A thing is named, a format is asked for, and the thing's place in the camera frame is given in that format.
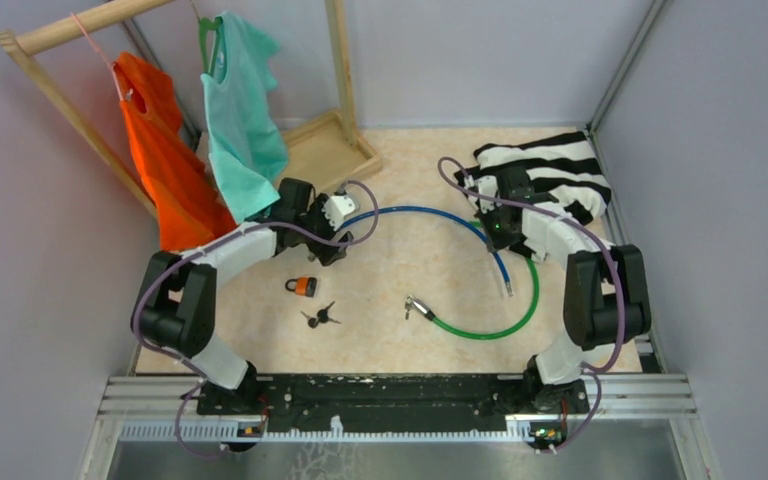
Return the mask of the orange padlock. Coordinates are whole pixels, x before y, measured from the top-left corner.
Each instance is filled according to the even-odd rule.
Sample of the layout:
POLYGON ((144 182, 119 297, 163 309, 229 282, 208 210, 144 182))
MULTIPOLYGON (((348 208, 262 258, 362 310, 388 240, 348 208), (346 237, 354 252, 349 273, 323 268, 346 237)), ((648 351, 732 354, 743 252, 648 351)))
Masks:
POLYGON ((284 288, 286 291, 298 296, 313 298, 316 295, 319 280, 316 277, 297 277, 288 279, 284 288))

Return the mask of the black keys bunch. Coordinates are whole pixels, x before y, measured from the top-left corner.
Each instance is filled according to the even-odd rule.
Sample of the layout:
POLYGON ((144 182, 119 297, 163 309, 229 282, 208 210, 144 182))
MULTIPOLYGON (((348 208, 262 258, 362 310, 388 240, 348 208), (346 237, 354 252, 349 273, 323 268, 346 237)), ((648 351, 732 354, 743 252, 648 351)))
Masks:
POLYGON ((330 302, 327 306, 319 309, 315 315, 309 315, 306 312, 301 312, 307 325, 311 329, 316 329, 325 324, 338 324, 341 322, 336 320, 330 315, 330 309, 335 305, 335 301, 330 302))

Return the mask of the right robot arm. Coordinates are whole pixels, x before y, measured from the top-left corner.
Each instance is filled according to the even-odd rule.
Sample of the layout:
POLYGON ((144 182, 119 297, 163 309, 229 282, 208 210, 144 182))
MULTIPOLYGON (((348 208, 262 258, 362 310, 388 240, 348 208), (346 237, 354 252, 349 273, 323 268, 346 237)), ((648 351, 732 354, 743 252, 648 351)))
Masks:
POLYGON ((593 189, 541 189, 525 169, 512 165, 487 173, 473 168, 462 175, 491 251, 524 250, 534 261, 554 261, 565 272, 564 329, 529 360, 523 385, 527 406, 548 412, 571 395, 583 371, 610 370, 623 345, 650 331, 643 254, 587 229, 593 214, 583 201, 603 205, 593 189))

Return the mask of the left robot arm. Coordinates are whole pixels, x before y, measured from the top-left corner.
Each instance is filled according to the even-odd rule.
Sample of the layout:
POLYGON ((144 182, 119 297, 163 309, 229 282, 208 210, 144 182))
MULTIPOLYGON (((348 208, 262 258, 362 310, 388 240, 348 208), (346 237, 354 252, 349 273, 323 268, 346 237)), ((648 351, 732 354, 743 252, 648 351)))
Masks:
POLYGON ((360 204, 345 189, 315 193, 311 183, 285 178, 278 200, 229 233, 181 253, 161 250, 149 260, 131 315, 139 344, 181 361, 237 414, 260 399, 254 365, 216 331, 220 288, 248 268, 298 245, 322 265, 344 258, 354 237, 339 227, 360 204))

